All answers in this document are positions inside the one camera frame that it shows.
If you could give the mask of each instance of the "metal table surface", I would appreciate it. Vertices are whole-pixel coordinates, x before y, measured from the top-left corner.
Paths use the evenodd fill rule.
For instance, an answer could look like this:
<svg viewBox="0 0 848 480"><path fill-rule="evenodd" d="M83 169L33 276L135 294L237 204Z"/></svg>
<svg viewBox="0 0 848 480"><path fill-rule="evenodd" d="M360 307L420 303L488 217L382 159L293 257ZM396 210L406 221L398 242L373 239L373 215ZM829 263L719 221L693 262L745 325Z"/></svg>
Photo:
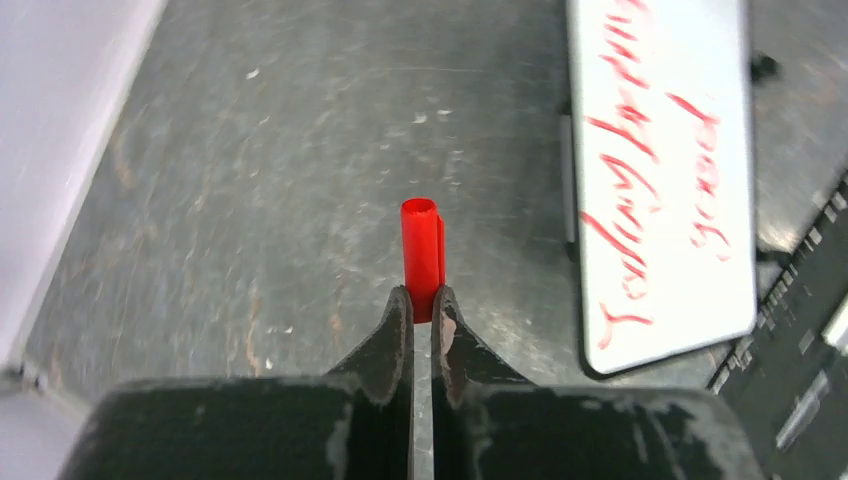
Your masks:
<svg viewBox="0 0 848 480"><path fill-rule="evenodd" d="M755 46L785 69L755 94L759 233L791 248L848 151L848 4L753 3ZM402 282L398 208L424 195L475 331L533 381L590 383L561 244L558 11L172 0L28 357L86 401L138 377L323 372ZM416 330L427 478L429 327ZM720 350L613 383L700 387Z"/></svg>

